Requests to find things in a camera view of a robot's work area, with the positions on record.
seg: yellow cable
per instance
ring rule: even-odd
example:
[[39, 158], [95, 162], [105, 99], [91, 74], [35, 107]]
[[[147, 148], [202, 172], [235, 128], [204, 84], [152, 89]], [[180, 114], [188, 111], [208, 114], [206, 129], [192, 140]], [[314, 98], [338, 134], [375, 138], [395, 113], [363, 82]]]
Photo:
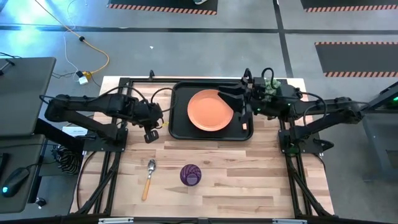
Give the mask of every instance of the yellow cable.
[[[51, 14], [51, 12], [49, 12], [48, 10], [46, 10], [46, 8], [44, 8], [44, 6], [41, 5], [37, 0], [35, 0], [35, 2], [36, 2], [37, 4], [39, 4], [39, 6], [40, 6], [42, 9], [44, 9], [48, 14], [50, 14], [50, 16], [52, 16], [56, 21], [58, 21], [62, 26], [64, 26], [64, 28], [66, 28], [66, 30], [70, 31], [72, 34], [75, 34], [78, 38], [81, 37], [78, 33], [76, 33], [75, 31], [73, 31], [73, 30], [71, 30], [71, 29], [69, 29], [69, 27], [67, 27], [67, 26], [64, 25], [61, 21], [59, 21], [59, 19], [57, 19], [53, 14]], [[106, 63], [105, 63], [101, 68], [99, 68], [99, 69], [97, 69], [97, 70], [95, 70], [95, 71], [92, 71], [92, 72], [90, 72], [90, 73], [91, 73], [91, 74], [94, 74], [94, 73], [97, 73], [97, 72], [101, 71], [102, 69], [104, 69], [104, 67], [106, 67], [106, 66], [109, 64], [109, 61], [110, 61], [109, 55], [108, 55], [107, 53], [105, 53], [103, 50], [100, 50], [100, 49], [98, 49], [98, 48], [92, 46], [89, 42], [87, 42], [87, 40], [83, 40], [83, 42], [84, 42], [85, 44], [87, 44], [89, 47], [91, 47], [92, 49], [94, 49], [94, 50], [96, 50], [96, 51], [98, 51], [98, 52], [100, 52], [100, 53], [102, 53], [102, 54], [104, 54], [104, 55], [106, 56]]]

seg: hazard stripe tape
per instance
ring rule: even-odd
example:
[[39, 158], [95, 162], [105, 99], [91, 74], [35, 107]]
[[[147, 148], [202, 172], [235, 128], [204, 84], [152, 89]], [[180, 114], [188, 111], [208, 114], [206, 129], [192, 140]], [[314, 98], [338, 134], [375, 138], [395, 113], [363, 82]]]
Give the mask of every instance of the hazard stripe tape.
[[305, 12], [341, 12], [341, 11], [368, 11], [368, 10], [386, 10], [397, 9], [397, 5], [380, 6], [342, 6], [342, 7], [311, 7], [304, 9]]
[[347, 42], [347, 41], [339, 41], [339, 42], [316, 42], [315, 45], [331, 45], [331, 44], [373, 44], [373, 45], [393, 45], [398, 44], [396, 41], [354, 41], [354, 42]]
[[217, 12], [213, 11], [213, 10], [182, 9], [182, 8], [155, 7], [155, 6], [132, 6], [132, 5], [126, 5], [126, 4], [108, 4], [108, 8], [154, 11], [154, 12], [175, 12], [175, 13], [186, 13], [186, 14], [201, 14], [201, 15], [211, 15], [211, 16], [217, 15]]
[[392, 78], [398, 77], [398, 72], [326, 72], [324, 76], [329, 78]]

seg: wire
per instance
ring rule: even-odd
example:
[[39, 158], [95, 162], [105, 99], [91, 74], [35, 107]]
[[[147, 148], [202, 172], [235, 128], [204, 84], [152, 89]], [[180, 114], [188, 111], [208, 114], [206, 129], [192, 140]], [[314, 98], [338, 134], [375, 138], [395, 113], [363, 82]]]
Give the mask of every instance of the wire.
[[269, 93], [265, 93], [264, 95], [266, 95], [266, 96], [273, 96], [273, 97], [276, 97], [276, 98], [291, 99], [291, 100], [299, 100], [299, 99], [300, 99], [299, 97], [293, 97], [293, 96], [277, 96], [277, 95], [272, 95], [272, 94], [269, 94]]
[[51, 76], [54, 77], [54, 78], [58, 78], [58, 79], [60, 79], [60, 78], [70, 78], [72, 76], [72, 74], [74, 74], [74, 73], [75, 72], [70, 72], [70, 73], [65, 73], [65, 74], [61, 75], [61, 74], [53, 72], [51, 74]]
[[58, 146], [58, 144], [16, 144], [11, 146], [0, 146], [0, 149], [7, 149], [7, 148], [21, 147], [21, 146]]
[[99, 88], [101, 88], [101, 86], [94, 80], [94, 76], [91, 76], [91, 79], [93, 80], [93, 82], [95, 83], [95, 85], [97, 85]]
[[305, 121], [305, 117], [306, 117], [308, 111], [309, 111], [310, 109], [314, 108], [314, 107], [316, 107], [316, 105], [309, 106], [309, 107], [308, 107], [307, 109], [305, 109], [305, 111], [304, 111], [304, 114], [303, 114], [303, 122], [304, 122], [304, 126], [306, 126], [306, 127], [307, 127], [307, 122]]
[[12, 57], [12, 58], [22, 58], [22, 57], [20, 57], [20, 56], [16, 56], [16, 55], [13, 56], [13, 55], [9, 55], [9, 54], [3, 53], [3, 52], [0, 52], [0, 55]]
[[[160, 89], [156, 90], [155, 93], [152, 95], [152, 97], [150, 98], [150, 103], [154, 102], [154, 97], [155, 97], [156, 94], [158, 94], [160, 91], [164, 91], [164, 90], [171, 90], [172, 93], [175, 94], [175, 90], [173, 90], [172, 88], [169, 88], [169, 87], [160, 88]], [[173, 109], [175, 107], [175, 105], [177, 105], [177, 96], [176, 96], [176, 99], [174, 101], [174, 104], [169, 109], [162, 110], [162, 112], [166, 112], [166, 111], [169, 111], [169, 110]]]
[[163, 128], [163, 124], [164, 124], [164, 120], [163, 118], [160, 118], [162, 120], [162, 124], [159, 127], [156, 127], [155, 129], [162, 129]]
[[95, 100], [97, 100], [97, 99], [99, 99], [99, 98], [101, 98], [101, 97], [104, 97], [104, 96], [108, 95], [108, 94], [109, 94], [110, 92], [112, 92], [113, 90], [118, 90], [118, 89], [120, 89], [120, 88], [127, 88], [127, 89], [130, 89], [130, 90], [134, 90], [136, 93], [138, 93], [139, 96], [141, 96], [141, 98], [142, 98], [145, 102], [148, 102], [148, 100], [144, 97], [144, 95], [143, 95], [140, 91], [138, 91], [137, 89], [135, 89], [134, 87], [131, 87], [131, 86], [117, 86], [117, 87], [114, 87], [114, 88], [112, 88], [112, 89], [110, 89], [110, 90], [104, 92], [104, 93], [101, 94], [100, 96], [97, 96], [96, 98], [94, 98], [94, 99], [92, 99], [92, 100], [88, 100], [87, 102], [95, 101]]
[[[73, 28], [70, 29], [71, 31], [74, 30], [74, 29], [76, 29], [76, 25], [75, 25], [75, 23], [72, 21], [72, 19], [70, 18], [69, 7], [70, 7], [71, 4], [74, 3], [75, 1], [76, 1], [76, 0], [71, 1], [71, 2], [69, 3], [68, 7], [67, 7], [67, 13], [68, 13], [69, 20], [70, 20], [70, 22], [72, 22], [72, 24], [73, 24]], [[65, 59], [67, 60], [67, 62], [68, 62], [71, 66], [73, 66], [73, 67], [76, 69], [75, 74], [73, 74], [73, 81], [78, 82], [79, 80], [77, 80], [77, 81], [75, 80], [75, 75], [76, 75], [76, 72], [79, 71], [79, 69], [77, 68], [77, 66], [76, 66], [74, 63], [71, 63], [71, 61], [69, 61], [69, 58], [68, 58], [68, 52], [67, 52], [67, 38], [65, 37], [65, 34], [66, 34], [67, 32], [69, 32], [69, 30], [66, 30], [66, 31], [63, 33], [63, 43], [64, 43], [64, 46], [65, 46]]]
[[91, 158], [95, 155], [96, 152], [92, 152], [86, 159], [86, 161], [83, 163], [79, 177], [77, 178], [77, 184], [76, 184], [76, 204], [77, 204], [77, 209], [80, 210], [80, 202], [79, 202], [79, 186], [80, 186], [80, 180], [81, 176], [83, 175], [83, 171], [87, 165], [87, 162], [91, 160]]
[[58, 161], [58, 168], [69, 175], [76, 175], [80, 172], [81, 153], [71, 151], [64, 146], [52, 150], [52, 155]]
[[[326, 118], [326, 114], [327, 114], [327, 112], [328, 112], [328, 107], [327, 107], [326, 101], [325, 101], [322, 97], [320, 97], [320, 96], [318, 96], [318, 95], [316, 95], [316, 94], [313, 94], [313, 93], [307, 93], [307, 92], [302, 92], [302, 91], [300, 91], [300, 93], [301, 93], [301, 94], [305, 94], [305, 95], [309, 95], [309, 96], [316, 97], [316, 98], [318, 98], [320, 101], [322, 101], [323, 107], [324, 107], [324, 109], [323, 109], [323, 118], [322, 118], [322, 119], [324, 120], [324, 119]], [[307, 127], [307, 123], [305, 122], [305, 116], [303, 116], [303, 120], [304, 120], [304, 126]]]
[[325, 162], [323, 161], [323, 159], [318, 155], [318, 154], [316, 154], [316, 153], [313, 153], [313, 155], [316, 157], [316, 158], [318, 158], [319, 159], [319, 161], [322, 163], [322, 165], [323, 165], [323, 169], [326, 171], [326, 165], [325, 165]]
[[[345, 104], [345, 103], [357, 103], [357, 104], [365, 104], [365, 105], [370, 106], [369, 103], [367, 103], [367, 102], [360, 102], [360, 101], [349, 101], [349, 102], [340, 102], [340, 103], [337, 102], [337, 104]], [[317, 105], [312, 105], [312, 106], [309, 106], [307, 109], [305, 109], [304, 114], [303, 114], [304, 126], [307, 127], [307, 122], [305, 121], [305, 117], [306, 117], [308, 111], [309, 111], [311, 108], [314, 108], [314, 107], [316, 107], [316, 106], [317, 106]]]
[[53, 164], [53, 163], [56, 163], [57, 161], [53, 161], [53, 162], [39, 162], [39, 163], [36, 163], [36, 164], [31, 164], [31, 165], [29, 165], [29, 166], [27, 166], [27, 167], [25, 167], [26, 169], [29, 169], [29, 168], [31, 168], [32, 166], [38, 166], [38, 165], [45, 165], [45, 164]]
[[144, 97], [144, 95], [143, 95], [140, 91], [138, 91], [137, 89], [135, 89], [134, 87], [131, 87], [131, 86], [117, 86], [117, 87], [115, 87], [115, 88], [112, 88], [112, 89], [106, 91], [105, 93], [101, 94], [100, 96], [97, 96], [96, 98], [91, 99], [91, 100], [81, 100], [81, 101], [79, 101], [79, 100], [61, 100], [61, 99], [56, 98], [56, 97], [54, 97], [54, 96], [46, 96], [46, 95], [39, 95], [39, 98], [40, 98], [45, 104], [48, 104], [48, 101], [45, 101], [44, 98], [50, 98], [50, 99], [52, 99], [52, 100], [60, 100], [60, 101], [69, 101], [69, 102], [86, 102], [86, 103], [91, 103], [91, 102], [93, 102], [93, 101], [98, 100], [99, 98], [102, 98], [102, 97], [108, 95], [108, 94], [109, 94], [110, 92], [112, 92], [113, 90], [117, 90], [117, 89], [120, 89], [120, 88], [132, 89], [132, 90], [134, 90], [135, 92], [137, 92], [138, 95], [140, 95], [141, 98], [142, 98], [146, 103], [148, 102], [148, 100]]
[[266, 73], [266, 71], [270, 70], [271, 71], [271, 88], [273, 88], [274, 90], [276, 90], [276, 87], [274, 86], [274, 70], [272, 68], [265, 68], [262, 72], [261, 72], [261, 78], [264, 78], [264, 74]]
[[102, 53], [103, 55], [106, 56], [106, 63], [99, 69], [90, 72], [91, 74], [97, 73], [99, 71], [101, 71], [102, 69], [104, 69], [106, 66], [108, 66], [109, 61], [110, 61], [110, 57], [107, 53], [105, 53], [103, 50], [100, 50], [96, 47], [94, 47], [93, 45], [91, 45], [87, 40], [85, 40], [85, 38], [83, 36], [80, 36], [78, 33], [76, 33], [75, 31], [71, 30], [69, 27], [67, 27], [65, 24], [63, 24], [59, 19], [57, 19], [53, 14], [51, 14], [51, 12], [49, 12], [48, 10], [46, 10], [46, 8], [44, 8], [43, 5], [41, 5], [37, 0], [35, 0], [35, 2], [42, 8], [44, 9], [50, 16], [52, 16], [56, 21], [58, 21], [62, 26], [64, 26], [64, 28], [66, 28], [67, 31], [70, 31], [72, 34], [74, 34], [75, 36], [77, 36], [79, 38], [80, 41], [83, 41], [85, 44], [87, 44], [89, 47], [91, 47], [92, 49]]

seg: purple cup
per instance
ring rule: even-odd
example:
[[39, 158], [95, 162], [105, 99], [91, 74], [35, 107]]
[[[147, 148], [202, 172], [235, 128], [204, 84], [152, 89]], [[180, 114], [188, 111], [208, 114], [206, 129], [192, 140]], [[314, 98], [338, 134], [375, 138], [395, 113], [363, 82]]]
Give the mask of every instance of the purple cup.
[[195, 186], [201, 179], [201, 170], [196, 165], [188, 164], [181, 169], [180, 179], [186, 186]]

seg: computer mouse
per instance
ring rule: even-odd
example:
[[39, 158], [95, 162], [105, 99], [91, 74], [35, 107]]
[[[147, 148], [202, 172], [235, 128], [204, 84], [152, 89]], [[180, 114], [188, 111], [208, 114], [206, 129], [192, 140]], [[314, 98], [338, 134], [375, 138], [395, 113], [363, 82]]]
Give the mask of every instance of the computer mouse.
[[4, 197], [13, 197], [18, 193], [20, 187], [25, 182], [29, 174], [29, 170], [25, 167], [20, 167], [14, 170], [4, 181], [1, 188], [1, 194]]

